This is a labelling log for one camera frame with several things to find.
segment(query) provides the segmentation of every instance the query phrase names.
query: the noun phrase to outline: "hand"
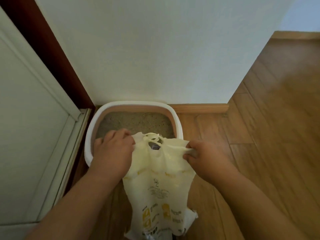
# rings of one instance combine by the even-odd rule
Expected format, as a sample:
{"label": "hand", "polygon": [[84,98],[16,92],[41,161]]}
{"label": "hand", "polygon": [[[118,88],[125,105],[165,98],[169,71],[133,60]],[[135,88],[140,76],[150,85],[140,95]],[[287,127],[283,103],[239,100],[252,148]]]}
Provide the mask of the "hand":
{"label": "hand", "polygon": [[96,139],[88,173],[116,185],[129,171],[134,144],[127,129],[111,130],[103,139]]}
{"label": "hand", "polygon": [[218,145],[201,140],[192,140],[186,147],[195,149],[197,155],[193,157],[184,154],[183,158],[203,180],[210,184],[216,185],[221,177],[227,177],[230,172],[237,171],[223,149]]}

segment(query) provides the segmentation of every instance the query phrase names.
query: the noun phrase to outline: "person's left hand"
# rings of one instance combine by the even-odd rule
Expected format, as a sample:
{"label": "person's left hand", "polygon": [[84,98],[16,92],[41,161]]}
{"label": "person's left hand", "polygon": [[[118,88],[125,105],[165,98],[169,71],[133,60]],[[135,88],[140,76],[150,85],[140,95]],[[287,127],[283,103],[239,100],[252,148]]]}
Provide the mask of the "person's left hand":
{"label": "person's left hand", "polygon": [[104,138],[96,139],[88,173],[117,184],[131,166],[134,144],[127,129],[111,130]]}

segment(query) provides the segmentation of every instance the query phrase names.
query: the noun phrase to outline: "baseboard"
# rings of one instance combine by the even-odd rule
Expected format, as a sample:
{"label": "baseboard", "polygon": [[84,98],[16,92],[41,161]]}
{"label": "baseboard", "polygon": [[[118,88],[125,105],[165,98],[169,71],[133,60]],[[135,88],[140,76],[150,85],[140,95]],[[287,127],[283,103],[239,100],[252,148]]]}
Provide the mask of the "baseboard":
{"label": "baseboard", "polygon": [[226,113],[229,104],[169,104],[177,114]]}
{"label": "baseboard", "polygon": [[319,40],[320,32],[275,31],[271,39]]}

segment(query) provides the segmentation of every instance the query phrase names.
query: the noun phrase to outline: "plastic bag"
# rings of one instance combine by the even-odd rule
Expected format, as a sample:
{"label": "plastic bag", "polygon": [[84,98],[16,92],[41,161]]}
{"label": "plastic bag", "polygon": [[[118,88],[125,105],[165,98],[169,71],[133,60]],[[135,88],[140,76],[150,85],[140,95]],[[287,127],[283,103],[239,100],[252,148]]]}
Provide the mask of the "plastic bag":
{"label": "plastic bag", "polygon": [[198,217],[187,208],[188,192],[196,174],[182,158],[192,150],[186,148],[188,141],[141,132],[133,138],[136,145],[132,164],[123,178],[133,209],[130,231],[125,237],[167,240],[172,239],[172,234],[185,234]]}

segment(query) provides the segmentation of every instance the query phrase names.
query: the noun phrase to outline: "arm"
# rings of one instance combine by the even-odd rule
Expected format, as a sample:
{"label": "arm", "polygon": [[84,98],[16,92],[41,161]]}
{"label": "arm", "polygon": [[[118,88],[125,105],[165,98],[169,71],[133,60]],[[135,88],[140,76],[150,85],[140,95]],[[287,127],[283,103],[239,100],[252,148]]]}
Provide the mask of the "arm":
{"label": "arm", "polygon": [[110,131],[96,139],[88,172],[26,237],[88,239],[110,192],[131,166],[134,139],[129,131]]}
{"label": "arm", "polygon": [[194,148],[197,157],[186,154],[184,159],[222,194],[246,239],[307,239],[218,146],[190,141],[187,147]]}

